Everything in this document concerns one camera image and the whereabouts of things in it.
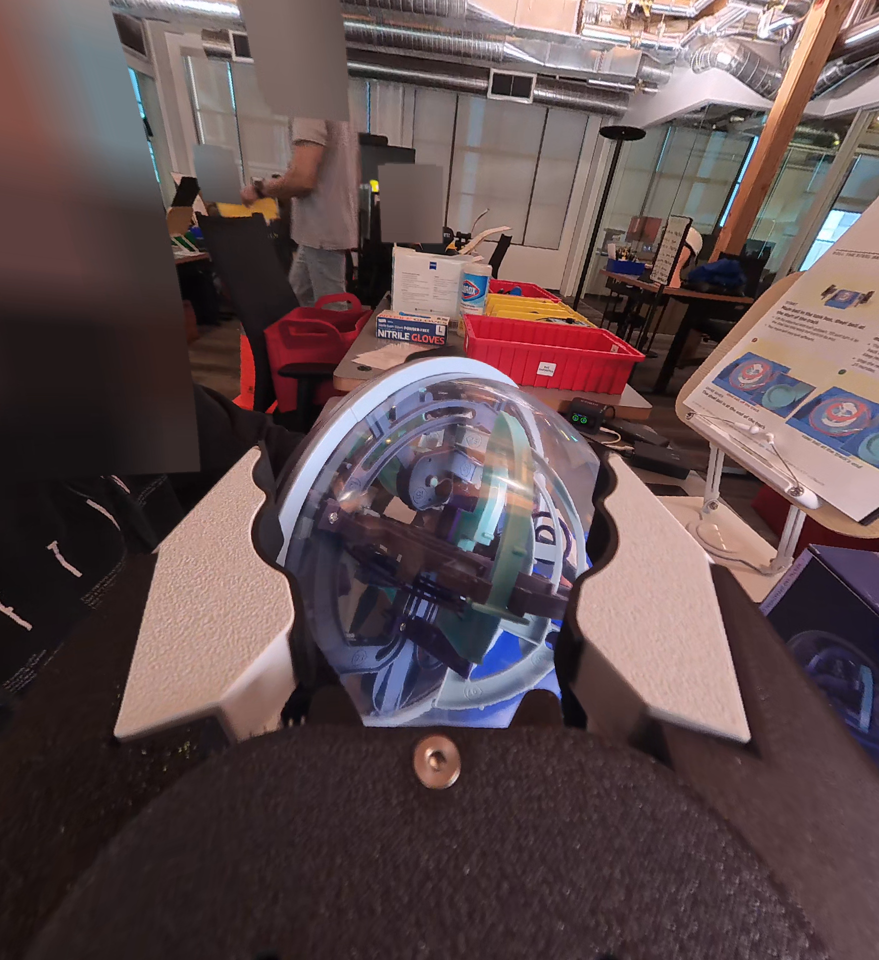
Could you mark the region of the black office chair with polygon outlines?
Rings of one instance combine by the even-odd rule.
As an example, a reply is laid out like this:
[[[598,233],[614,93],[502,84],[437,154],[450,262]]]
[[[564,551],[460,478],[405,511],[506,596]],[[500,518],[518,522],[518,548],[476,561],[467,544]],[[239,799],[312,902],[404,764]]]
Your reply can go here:
[[[265,331],[299,302],[262,214],[245,218],[198,215],[197,223],[250,346],[253,409],[265,413],[277,398]]]

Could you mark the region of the yellow plastic bin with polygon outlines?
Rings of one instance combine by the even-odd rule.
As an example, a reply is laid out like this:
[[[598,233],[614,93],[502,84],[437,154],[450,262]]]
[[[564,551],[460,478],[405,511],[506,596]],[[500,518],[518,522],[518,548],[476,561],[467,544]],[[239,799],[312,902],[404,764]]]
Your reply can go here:
[[[485,301],[484,314],[501,319],[593,328],[593,323],[585,316],[562,301],[516,294],[489,294]]]

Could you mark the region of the red plastic bin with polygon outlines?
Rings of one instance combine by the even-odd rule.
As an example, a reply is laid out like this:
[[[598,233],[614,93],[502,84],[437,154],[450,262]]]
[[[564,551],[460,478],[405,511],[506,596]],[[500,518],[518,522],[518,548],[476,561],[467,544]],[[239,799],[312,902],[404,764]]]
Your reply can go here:
[[[609,330],[522,318],[466,314],[468,358],[518,386],[621,395],[646,357]]]

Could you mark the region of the silver ceiling duct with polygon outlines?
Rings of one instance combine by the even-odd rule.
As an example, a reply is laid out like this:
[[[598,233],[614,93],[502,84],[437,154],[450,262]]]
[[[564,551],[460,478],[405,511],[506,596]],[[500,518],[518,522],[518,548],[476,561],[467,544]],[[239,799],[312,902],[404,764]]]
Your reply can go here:
[[[340,2],[339,11],[353,79],[487,98],[492,69],[535,73],[531,104],[621,116],[672,78],[629,32],[591,41],[521,28],[473,2]]]

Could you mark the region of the dark blue cardboard box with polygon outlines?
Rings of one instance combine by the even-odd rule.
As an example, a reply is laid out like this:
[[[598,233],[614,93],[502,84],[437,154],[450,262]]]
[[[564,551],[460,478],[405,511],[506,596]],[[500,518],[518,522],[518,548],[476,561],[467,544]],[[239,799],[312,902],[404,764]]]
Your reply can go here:
[[[879,769],[879,553],[809,546],[760,611]]]

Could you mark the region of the printed instruction sheet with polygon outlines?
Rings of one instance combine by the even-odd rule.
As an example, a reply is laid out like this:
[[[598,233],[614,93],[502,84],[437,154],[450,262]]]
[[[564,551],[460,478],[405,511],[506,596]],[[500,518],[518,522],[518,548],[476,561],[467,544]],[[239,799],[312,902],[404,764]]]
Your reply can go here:
[[[807,510],[879,520],[879,197],[676,403],[701,436]]]

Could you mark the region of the clear plastic maze ball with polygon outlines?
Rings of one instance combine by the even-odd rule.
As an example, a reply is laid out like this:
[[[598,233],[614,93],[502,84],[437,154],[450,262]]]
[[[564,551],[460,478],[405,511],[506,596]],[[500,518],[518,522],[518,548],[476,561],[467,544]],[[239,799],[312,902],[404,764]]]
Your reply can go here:
[[[505,728],[562,698],[601,461],[486,363],[432,355],[323,414],[282,482],[280,566],[369,727]]]

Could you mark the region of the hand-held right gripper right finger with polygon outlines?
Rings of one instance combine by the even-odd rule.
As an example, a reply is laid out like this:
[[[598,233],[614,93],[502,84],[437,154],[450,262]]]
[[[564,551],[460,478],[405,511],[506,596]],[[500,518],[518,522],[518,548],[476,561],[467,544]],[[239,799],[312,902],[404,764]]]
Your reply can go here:
[[[577,726],[626,742],[651,723],[732,743],[751,730],[707,553],[615,454],[601,457],[560,637]]]

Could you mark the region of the blue glove box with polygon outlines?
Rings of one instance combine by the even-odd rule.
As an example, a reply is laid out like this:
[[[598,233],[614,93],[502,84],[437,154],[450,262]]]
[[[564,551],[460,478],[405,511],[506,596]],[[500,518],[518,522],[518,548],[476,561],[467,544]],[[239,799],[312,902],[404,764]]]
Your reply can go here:
[[[446,345],[449,325],[450,319],[444,316],[384,310],[376,315],[375,336],[429,349]]]

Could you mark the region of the red chair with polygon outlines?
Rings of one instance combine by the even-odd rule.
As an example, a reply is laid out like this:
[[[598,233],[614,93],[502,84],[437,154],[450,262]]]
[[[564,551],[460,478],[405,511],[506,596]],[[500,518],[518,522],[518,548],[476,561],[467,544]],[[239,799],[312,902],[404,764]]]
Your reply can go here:
[[[275,399],[265,412],[296,414],[302,427],[312,423],[317,408],[333,395],[336,367],[372,314],[354,294],[328,294],[270,325],[264,336]]]

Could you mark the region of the black floor lamp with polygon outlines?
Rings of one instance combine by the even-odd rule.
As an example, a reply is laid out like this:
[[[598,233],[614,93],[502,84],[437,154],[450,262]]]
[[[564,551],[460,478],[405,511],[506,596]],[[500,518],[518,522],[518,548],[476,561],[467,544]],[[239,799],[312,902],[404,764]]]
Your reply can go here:
[[[593,222],[582,269],[577,282],[576,293],[573,300],[574,310],[579,308],[582,296],[585,292],[587,280],[590,276],[591,264],[596,251],[600,228],[603,223],[606,208],[609,204],[609,199],[612,193],[617,167],[620,162],[624,144],[640,141],[646,136],[646,132],[642,128],[625,125],[603,126],[599,130],[599,134],[612,145],[612,152],[606,166],[606,175],[602,186],[601,197]]]

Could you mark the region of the person's black sweatshirt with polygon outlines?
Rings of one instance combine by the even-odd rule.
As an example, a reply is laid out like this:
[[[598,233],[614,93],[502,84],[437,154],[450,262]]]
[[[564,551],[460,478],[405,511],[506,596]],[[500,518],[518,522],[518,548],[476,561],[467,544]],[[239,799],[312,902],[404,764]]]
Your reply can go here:
[[[152,552],[251,449],[274,474],[301,420],[255,412],[194,385],[198,471],[0,479],[0,735],[31,684],[101,606],[127,562]]]

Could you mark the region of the white carton box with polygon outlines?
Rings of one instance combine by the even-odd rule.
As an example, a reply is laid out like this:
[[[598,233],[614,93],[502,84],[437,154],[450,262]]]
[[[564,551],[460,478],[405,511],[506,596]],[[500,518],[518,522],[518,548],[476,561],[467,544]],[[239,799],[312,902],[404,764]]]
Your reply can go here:
[[[462,273],[469,261],[429,254],[409,247],[392,248],[390,304],[394,311],[445,317],[458,313]]]

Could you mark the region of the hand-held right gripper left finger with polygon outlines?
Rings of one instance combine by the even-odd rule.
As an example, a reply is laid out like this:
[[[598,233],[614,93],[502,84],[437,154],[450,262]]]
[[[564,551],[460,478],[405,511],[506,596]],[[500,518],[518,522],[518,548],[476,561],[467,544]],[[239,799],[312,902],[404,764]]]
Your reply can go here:
[[[279,727],[297,685],[294,598],[254,539],[273,478],[249,450],[154,551],[117,739],[210,717],[233,741]]]

